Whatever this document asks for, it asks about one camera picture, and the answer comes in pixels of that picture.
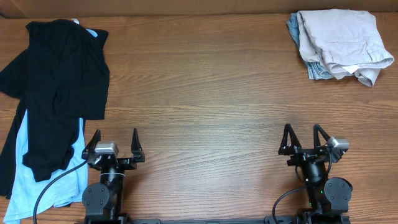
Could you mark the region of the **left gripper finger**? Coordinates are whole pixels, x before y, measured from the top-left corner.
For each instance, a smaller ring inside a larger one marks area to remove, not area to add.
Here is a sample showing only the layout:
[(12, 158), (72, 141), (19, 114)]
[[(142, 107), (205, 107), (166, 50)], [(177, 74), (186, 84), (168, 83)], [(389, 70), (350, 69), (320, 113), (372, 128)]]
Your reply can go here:
[(139, 140), (137, 129), (134, 128), (131, 143), (131, 152), (133, 154), (134, 162), (145, 162), (145, 154)]
[(95, 147), (97, 143), (100, 141), (101, 141), (101, 131), (97, 129), (93, 137), (89, 141), (89, 143), (85, 146), (84, 150), (82, 151), (81, 158), (88, 159), (90, 155), (95, 152)]

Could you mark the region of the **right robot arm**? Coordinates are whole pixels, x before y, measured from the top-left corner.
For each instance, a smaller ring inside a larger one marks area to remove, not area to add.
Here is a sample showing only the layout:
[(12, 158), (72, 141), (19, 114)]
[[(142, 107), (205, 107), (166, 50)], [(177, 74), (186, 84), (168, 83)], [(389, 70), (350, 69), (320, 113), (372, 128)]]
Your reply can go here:
[(349, 223), (344, 214), (349, 210), (353, 186), (340, 177), (330, 178), (334, 163), (340, 161), (349, 149), (349, 142), (329, 136), (319, 124), (313, 126), (313, 147), (304, 149), (290, 124), (284, 126), (284, 133), (278, 154), (289, 156), (288, 166), (294, 166), (297, 178), (303, 186), (281, 195), (273, 205), (272, 219), (280, 223), (275, 214), (276, 206), (286, 196), (306, 190), (309, 208), (300, 209), (296, 215), (286, 218), (287, 223)]

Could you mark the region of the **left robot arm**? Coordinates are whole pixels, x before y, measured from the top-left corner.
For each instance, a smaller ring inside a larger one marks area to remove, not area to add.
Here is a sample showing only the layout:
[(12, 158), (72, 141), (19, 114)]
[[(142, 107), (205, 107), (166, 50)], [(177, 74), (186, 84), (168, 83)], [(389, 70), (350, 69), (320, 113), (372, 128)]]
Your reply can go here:
[(134, 129), (131, 157), (118, 157), (115, 142), (101, 142), (101, 131), (96, 130), (82, 152), (82, 158), (90, 168), (100, 171), (99, 182), (90, 184), (83, 192), (85, 223), (132, 223), (130, 216), (122, 212), (125, 171), (137, 169), (145, 161), (145, 154)]

